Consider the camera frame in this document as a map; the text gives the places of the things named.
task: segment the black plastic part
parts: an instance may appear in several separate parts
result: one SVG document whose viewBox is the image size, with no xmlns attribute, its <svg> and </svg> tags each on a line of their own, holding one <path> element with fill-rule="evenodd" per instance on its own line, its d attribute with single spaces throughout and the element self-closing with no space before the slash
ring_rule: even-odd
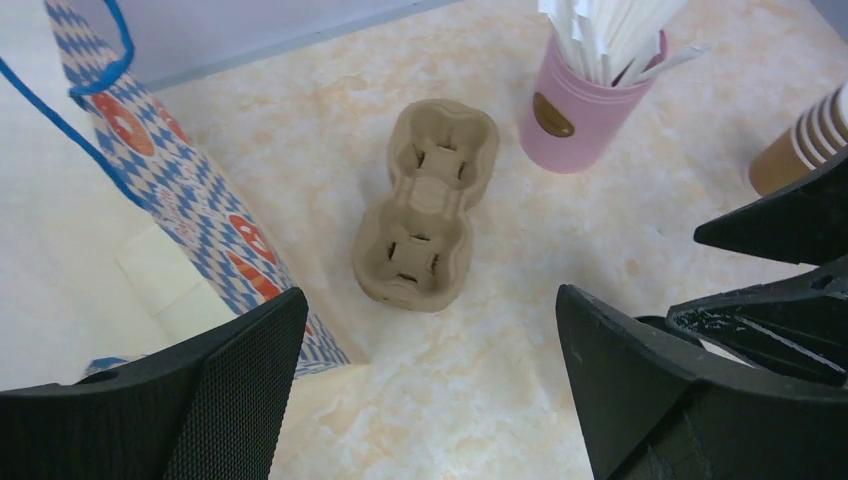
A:
<svg viewBox="0 0 848 480">
<path fill-rule="evenodd" d="M 848 387 L 846 299 L 842 257 L 795 278 L 674 306 L 667 323 L 773 372 Z"/>
<path fill-rule="evenodd" d="M 573 286 L 556 314 L 596 479 L 848 478 L 848 390 L 726 360 Z"/>
<path fill-rule="evenodd" d="M 680 330 L 677 328 L 671 327 L 666 321 L 665 317 L 657 317 L 655 315 L 646 315 L 644 317 L 636 317 L 636 320 L 644 323 L 645 325 L 650 325 L 654 328 L 662 330 L 663 332 L 674 335 L 675 337 L 683 340 L 684 342 L 691 343 L 692 345 L 701 346 L 701 342 L 698 341 L 698 338 L 692 335 L 690 332 L 686 330 Z"/>
<path fill-rule="evenodd" d="M 267 478 L 307 309 L 291 289 L 76 385 L 0 392 L 0 478 Z"/>
<path fill-rule="evenodd" d="M 704 245 L 788 263 L 848 254 L 848 148 L 803 179 L 701 225 Z"/>
</svg>

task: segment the molded pulp tray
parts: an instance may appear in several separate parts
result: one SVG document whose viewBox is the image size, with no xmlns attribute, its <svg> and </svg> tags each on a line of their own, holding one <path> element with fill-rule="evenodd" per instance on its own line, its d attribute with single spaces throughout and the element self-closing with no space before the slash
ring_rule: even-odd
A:
<svg viewBox="0 0 848 480">
<path fill-rule="evenodd" d="M 451 100 L 401 112 L 389 142 L 392 194 L 362 219 L 353 272 L 372 299 L 435 312 L 459 295 L 471 261 L 465 211 L 480 201 L 498 150 L 495 122 Z"/>
</svg>

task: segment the gold label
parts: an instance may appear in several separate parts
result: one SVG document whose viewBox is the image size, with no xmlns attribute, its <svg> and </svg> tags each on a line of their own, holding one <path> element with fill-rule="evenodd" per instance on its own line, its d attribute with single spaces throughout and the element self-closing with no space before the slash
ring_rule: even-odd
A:
<svg viewBox="0 0 848 480">
<path fill-rule="evenodd" d="M 559 110 L 539 92 L 533 95 L 533 113 L 536 115 L 539 126 L 551 135 L 559 138 L 574 135 L 574 124 L 569 122 L 565 115 L 559 113 Z"/>
</svg>

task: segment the marble countertop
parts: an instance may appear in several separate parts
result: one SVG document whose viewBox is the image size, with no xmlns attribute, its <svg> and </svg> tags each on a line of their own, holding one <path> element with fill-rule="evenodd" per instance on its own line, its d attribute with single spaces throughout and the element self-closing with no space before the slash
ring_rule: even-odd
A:
<svg viewBox="0 0 848 480">
<path fill-rule="evenodd" d="M 848 47 L 799 0 L 691 0 L 667 32 L 705 57 L 662 76 L 604 158 L 577 175 L 517 140 L 549 35 L 535 0 L 465 0 L 161 92 L 230 171 L 325 318 L 370 366 L 286 430 L 272 478 L 588 479 L 559 349 L 557 288 L 632 315 L 801 267 L 695 244 L 756 199 L 747 163 L 848 78 Z M 386 143 L 431 97 L 491 115 L 494 175 L 469 211 L 474 253 L 437 314 L 369 300 L 350 250 L 390 191 Z"/>
</svg>

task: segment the stacked paper cups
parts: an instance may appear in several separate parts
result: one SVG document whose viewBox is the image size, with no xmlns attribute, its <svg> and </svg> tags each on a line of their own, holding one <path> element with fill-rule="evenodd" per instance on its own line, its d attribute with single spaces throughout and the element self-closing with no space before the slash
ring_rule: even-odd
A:
<svg viewBox="0 0 848 480">
<path fill-rule="evenodd" d="M 751 186 L 769 195 L 820 167 L 846 145 L 848 86 L 842 86 L 805 111 L 751 163 Z"/>
</svg>

